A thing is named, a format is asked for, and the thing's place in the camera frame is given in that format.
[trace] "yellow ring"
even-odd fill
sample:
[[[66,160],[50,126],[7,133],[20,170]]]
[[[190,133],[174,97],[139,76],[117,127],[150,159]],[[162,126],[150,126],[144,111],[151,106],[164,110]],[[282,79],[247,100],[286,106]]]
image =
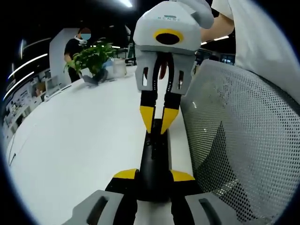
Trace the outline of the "yellow ring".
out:
[[[172,29],[158,29],[155,31],[153,37],[156,39],[156,37],[160,34],[173,34],[176,35],[179,38],[179,42],[182,42],[184,37],[183,34],[177,30],[172,30]]]

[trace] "office desk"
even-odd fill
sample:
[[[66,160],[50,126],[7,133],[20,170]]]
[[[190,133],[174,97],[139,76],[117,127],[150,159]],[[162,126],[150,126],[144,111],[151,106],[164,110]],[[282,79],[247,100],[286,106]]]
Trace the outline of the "office desk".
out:
[[[18,128],[11,153],[16,157],[9,170],[39,224],[62,224],[77,204],[104,190],[114,174],[139,168],[146,128],[139,112],[135,69],[127,68],[127,78],[94,88],[83,80],[73,83],[36,108]],[[167,77],[158,83],[157,118],[162,114],[166,84]],[[192,174],[181,112],[169,132],[172,168]],[[169,210],[161,205],[156,209],[160,208]]]

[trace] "white sleeve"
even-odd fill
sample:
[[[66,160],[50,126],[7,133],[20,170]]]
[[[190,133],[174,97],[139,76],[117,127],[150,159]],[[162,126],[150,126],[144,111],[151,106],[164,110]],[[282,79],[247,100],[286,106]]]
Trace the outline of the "white sleeve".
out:
[[[213,0],[211,7],[229,19],[233,20],[233,13],[228,0]]]

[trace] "black circle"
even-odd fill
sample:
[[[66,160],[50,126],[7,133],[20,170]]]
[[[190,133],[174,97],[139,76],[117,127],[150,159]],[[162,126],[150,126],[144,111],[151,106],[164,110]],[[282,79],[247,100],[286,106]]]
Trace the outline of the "black circle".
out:
[[[156,40],[164,45],[174,45],[180,42],[179,37],[174,34],[159,34],[156,36]]]

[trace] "green leaves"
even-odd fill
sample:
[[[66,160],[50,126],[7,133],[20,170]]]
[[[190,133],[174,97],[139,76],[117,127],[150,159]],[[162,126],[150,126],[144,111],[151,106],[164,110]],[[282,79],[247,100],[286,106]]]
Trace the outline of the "green leaves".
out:
[[[114,56],[115,50],[111,43],[103,41],[96,42],[94,45],[96,47],[90,47],[74,54],[73,60],[67,63],[65,68],[73,67],[78,73],[82,69],[89,68],[92,74],[98,73],[102,64]]]

